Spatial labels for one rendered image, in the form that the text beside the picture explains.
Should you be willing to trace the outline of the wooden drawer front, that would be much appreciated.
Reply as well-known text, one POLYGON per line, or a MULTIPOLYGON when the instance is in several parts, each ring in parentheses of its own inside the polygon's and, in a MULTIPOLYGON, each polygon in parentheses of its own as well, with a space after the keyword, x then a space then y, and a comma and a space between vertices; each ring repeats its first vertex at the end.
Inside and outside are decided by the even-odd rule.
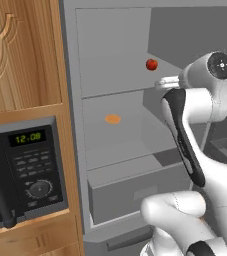
POLYGON ((77 242, 75 218, 61 214, 0 229, 0 256, 39 256, 77 242))

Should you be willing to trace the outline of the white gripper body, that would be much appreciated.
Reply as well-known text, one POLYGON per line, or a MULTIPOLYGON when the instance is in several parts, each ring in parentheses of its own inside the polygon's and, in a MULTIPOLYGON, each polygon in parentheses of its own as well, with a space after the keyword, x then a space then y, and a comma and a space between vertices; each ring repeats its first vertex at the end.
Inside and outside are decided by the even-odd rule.
POLYGON ((179 78, 177 76, 163 77, 155 82, 155 88, 158 90, 169 90, 179 87, 179 78))

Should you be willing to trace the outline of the black microwave oven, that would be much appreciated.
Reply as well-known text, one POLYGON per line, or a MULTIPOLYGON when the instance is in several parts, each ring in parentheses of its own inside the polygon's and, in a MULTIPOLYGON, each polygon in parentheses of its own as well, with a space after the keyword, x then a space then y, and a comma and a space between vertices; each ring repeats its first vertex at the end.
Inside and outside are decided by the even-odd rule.
POLYGON ((17 224, 68 207, 55 117, 0 125, 0 186, 17 224))

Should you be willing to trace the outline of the grey fridge drawer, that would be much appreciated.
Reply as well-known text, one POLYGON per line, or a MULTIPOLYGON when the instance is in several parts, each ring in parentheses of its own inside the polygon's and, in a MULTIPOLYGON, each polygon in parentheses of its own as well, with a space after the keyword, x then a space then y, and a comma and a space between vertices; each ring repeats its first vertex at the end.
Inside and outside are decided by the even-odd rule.
POLYGON ((110 178, 96 171, 88 178, 89 208, 95 225, 140 210, 141 201, 151 195, 188 190, 190 179, 183 164, 110 178))

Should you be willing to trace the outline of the orange tangerine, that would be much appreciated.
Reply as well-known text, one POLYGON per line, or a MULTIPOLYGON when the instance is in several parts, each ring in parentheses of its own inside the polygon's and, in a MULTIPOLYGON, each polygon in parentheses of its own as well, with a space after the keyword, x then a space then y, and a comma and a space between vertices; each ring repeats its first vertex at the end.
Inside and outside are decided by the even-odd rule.
POLYGON ((121 121, 121 117, 116 114, 108 114, 105 116, 105 121, 109 124, 118 124, 121 121))

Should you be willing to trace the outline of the red apple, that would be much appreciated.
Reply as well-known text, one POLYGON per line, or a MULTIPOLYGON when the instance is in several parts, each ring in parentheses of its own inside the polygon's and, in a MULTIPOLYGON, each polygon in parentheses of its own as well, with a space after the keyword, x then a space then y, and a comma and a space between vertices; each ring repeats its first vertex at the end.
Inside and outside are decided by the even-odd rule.
POLYGON ((150 71, 156 70, 158 67, 158 62, 155 59, 148 59, 146 61, 146 68, 150 71))

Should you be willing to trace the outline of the wooden cupboard door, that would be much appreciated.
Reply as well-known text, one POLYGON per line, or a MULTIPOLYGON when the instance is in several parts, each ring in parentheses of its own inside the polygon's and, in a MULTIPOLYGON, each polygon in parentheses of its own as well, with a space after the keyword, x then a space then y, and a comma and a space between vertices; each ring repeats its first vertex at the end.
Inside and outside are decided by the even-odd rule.
POLYGON ((58 0, 0 0, 0 112, 61 101, 58 0))

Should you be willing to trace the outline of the grey open fridge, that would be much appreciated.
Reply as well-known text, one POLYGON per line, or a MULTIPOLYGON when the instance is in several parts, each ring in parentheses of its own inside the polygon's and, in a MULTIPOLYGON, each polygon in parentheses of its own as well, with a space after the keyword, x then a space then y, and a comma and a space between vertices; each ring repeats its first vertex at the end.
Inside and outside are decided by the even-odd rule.
MULTIPOLYGON (((149 228, 154 234, 141 205, 95 225, 88 178, 96 171, 120 178, 184 165, 162 114, 168 90, 156 89, 155 82, 211 52, 227 54, 227 0, 61 0, 60 10, 85 256, 140 256, 152 237, 113 251, 106 243, 149 228), (158 62, 156 70, 146 68, 148 59, 158 62), (107 123, 108 114, 121 121, 107 123)), ((213 123, 219 122, 190 126, 203 153, 213 123)))

